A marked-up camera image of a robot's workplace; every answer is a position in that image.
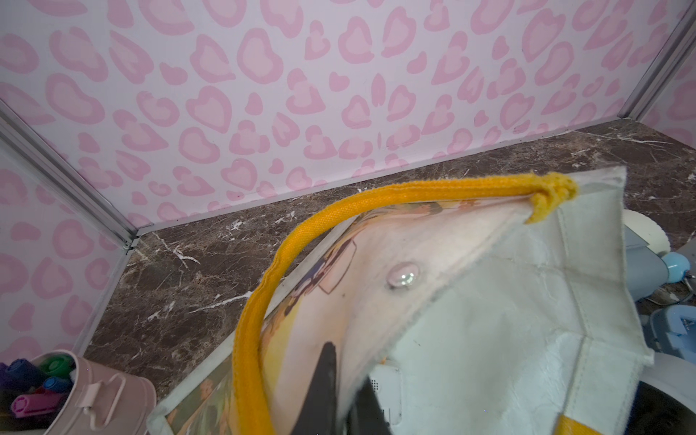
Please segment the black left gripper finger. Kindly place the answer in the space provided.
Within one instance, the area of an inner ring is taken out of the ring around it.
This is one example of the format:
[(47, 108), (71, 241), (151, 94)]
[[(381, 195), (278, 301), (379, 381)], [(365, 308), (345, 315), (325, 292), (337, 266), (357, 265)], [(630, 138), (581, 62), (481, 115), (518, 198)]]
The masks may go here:
[(292, 435), (330, 435), (336, 429), (337, 356), (335, 345), (326, 342), (319, 355), (303, 407)]

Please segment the white canvas tote bag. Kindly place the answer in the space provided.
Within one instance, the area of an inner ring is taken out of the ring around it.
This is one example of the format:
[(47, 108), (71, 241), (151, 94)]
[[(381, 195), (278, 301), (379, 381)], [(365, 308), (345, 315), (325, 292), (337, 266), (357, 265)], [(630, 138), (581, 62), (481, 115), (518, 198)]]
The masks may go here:
[[(291, 434), (326, 342), (335, 434), (621, 434), (654, 352), (627, 289), (623, 167), (415, 181), (316, 213), (152, 434)], [(369, 374), (402, 372), (402, 422)]]

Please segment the light blue alarm clock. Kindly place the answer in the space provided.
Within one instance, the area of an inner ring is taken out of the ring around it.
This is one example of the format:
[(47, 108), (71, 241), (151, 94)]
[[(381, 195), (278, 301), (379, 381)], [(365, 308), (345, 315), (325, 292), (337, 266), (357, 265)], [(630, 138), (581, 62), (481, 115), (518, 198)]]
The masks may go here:
[(675, 304), (659, 309), (643, 326), (648, 346), (695, 364), (695, 307)]

